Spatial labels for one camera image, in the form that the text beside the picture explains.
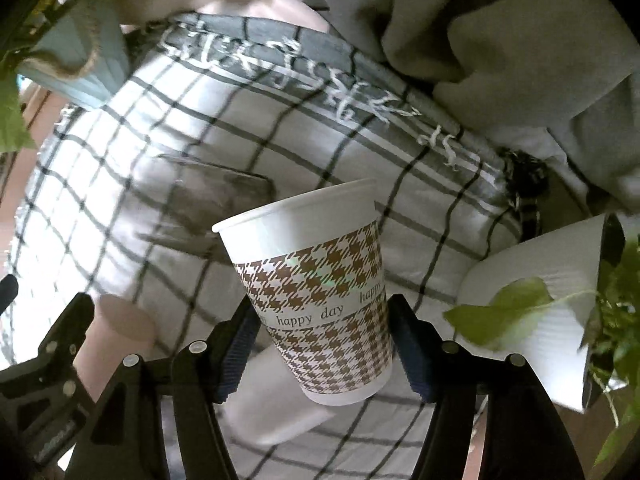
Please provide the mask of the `houndstooth patterned paper cup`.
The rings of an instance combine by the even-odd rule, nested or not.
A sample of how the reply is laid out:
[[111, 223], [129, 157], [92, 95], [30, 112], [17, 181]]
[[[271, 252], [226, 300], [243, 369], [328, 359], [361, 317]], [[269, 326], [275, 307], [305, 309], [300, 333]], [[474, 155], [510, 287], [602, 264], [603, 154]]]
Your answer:
[[318, 404], [366, 400], [392, 374], [374, 196], [374, 181], [362, 179], [212, 227], [273, 344]]

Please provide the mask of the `pink plastic cup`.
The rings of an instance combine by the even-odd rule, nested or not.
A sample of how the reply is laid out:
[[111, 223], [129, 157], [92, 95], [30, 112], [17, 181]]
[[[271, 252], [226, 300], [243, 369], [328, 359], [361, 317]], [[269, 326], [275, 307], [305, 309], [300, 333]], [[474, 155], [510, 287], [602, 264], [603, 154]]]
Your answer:
[[102, 295], [94, 305], [94, 318], [74, 359], [80, 382], [96, 402], [126, 356], [147, 359], [152, 353], [156, 327], [152, 318], [130, 301]]

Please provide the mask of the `white frosted cup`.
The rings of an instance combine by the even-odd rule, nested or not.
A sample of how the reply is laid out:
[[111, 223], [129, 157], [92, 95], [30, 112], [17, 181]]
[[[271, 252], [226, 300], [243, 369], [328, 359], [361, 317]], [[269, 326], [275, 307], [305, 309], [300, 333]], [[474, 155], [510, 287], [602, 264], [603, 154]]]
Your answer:
[[221, 411], [235, 437], [261, 446], [292, 440], [336, 415], [303, 394], [275, 346], [250, 358]]

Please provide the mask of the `dark smoky glass cup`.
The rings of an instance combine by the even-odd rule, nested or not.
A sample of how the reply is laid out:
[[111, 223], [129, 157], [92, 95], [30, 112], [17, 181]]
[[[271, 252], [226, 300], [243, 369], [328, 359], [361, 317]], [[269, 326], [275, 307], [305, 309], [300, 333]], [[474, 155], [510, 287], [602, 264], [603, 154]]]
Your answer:
[[160, 211], [136, 212], [137, 237], [222, 264], [230, 259], [212, 226], [276, 198], [274, 184], [260, 174], [169, 154], [151, 159], [142, 190], [160, 203]]

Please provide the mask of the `green leafy plant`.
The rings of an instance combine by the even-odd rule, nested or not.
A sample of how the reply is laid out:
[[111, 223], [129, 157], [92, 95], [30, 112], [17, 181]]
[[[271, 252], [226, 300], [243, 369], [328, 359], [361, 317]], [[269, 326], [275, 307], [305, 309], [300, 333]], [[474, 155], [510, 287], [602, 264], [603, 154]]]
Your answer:
[[570, 425], [580, 469], [613, 469], [639, 427], [638, 234], [603, 216], [500, 252], [444, 318], [480, 356], [521, 356]]

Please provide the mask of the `white ribbed plant pot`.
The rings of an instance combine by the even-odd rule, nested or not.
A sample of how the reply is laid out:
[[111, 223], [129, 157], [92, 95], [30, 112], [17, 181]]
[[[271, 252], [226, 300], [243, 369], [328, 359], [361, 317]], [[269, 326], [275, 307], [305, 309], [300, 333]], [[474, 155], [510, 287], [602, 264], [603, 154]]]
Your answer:
[[474, 266], [444, 317], [479, 356], [524, 356], [552, 402], [588, 406], [588, 323], [601, 264], [625, 246], [617, 214], [600, 216], [498, 252]]

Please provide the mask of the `checkered grey white tablecloth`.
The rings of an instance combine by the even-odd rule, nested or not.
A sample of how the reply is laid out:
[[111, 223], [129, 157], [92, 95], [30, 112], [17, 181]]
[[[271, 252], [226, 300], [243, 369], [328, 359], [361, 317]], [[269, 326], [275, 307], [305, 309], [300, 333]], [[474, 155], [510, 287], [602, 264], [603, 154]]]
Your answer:
[[37, 156], [9, 252], [20, 292], [1, 319], [8, 360], [29, 359], [78, 292], [147, 310], [158, 356], [232, 315], [235, 270], [152, 241], [177, 212], [206, 213], [209, 192], [177, 156], [263, 176], [277, 198], [373, 179], [387, 290], [444, 337], [466, 272], [520, 240], [496, 151], [346, 41], [182, 14], [142, 47], [111, 101], [67, 107]]

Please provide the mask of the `blue ribbed flower vase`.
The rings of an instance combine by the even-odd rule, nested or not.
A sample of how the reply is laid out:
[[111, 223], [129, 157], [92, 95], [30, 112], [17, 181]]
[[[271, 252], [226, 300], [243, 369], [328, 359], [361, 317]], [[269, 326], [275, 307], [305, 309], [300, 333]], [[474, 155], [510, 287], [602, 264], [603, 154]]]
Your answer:
[[17, 73], [86, 110], [102, 107], [130, 74], [114, 4], [79, 0], [17, 65]]

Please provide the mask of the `grey curtain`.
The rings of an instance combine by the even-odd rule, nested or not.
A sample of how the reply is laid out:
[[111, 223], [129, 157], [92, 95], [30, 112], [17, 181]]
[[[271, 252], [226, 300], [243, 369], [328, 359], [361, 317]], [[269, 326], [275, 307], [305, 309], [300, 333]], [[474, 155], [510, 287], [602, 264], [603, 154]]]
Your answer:
[[488, 136], [549, 131], [639, 207], [639, 0], [304, 0]]

